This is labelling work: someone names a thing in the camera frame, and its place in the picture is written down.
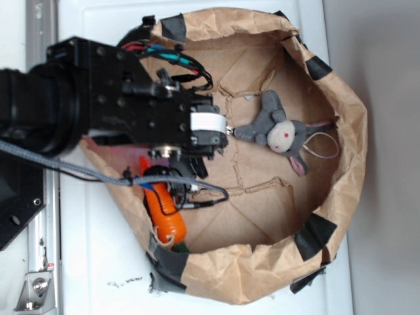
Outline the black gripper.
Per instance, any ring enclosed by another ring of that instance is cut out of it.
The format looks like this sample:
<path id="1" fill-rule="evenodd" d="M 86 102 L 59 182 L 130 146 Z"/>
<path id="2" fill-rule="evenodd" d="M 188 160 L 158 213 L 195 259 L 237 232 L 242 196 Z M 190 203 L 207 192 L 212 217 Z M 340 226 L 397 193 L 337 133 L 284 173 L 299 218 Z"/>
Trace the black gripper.
<path id="1" fill-rule="evenodd" d="M 99 145 L 136 144 L 213 159 L 227 144 L 227 119 L 206 92 L 207 70 L 177 45 L 89 44 L 90 128 Z"/>

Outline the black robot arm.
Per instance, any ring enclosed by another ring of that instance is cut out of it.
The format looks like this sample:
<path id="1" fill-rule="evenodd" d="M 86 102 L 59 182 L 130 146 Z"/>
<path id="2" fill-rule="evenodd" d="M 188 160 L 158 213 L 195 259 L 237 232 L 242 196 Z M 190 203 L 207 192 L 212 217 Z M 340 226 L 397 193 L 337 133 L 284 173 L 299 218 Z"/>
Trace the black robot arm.
<path id="1" fill-rule="evenodd" d="M 48 48 L 28 73 L 1 71 L 1 139 L 61 156 L 83 137 L 99 146 L 138 145 L 162 154 L 211 158 L 226 147 L 226 118 L 210 95 L 134 52 L 73 37 Z"/>

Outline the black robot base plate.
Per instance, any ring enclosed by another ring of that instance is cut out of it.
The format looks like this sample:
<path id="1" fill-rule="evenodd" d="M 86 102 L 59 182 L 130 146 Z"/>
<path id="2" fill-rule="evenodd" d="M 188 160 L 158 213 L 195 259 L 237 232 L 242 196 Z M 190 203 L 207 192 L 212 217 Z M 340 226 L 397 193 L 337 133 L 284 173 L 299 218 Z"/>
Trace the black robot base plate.
<path id="1" fill-rule="evenodd" d="M 45 204 L 44 170 L 1 154 L 1 250 L 5 250 Z"/>

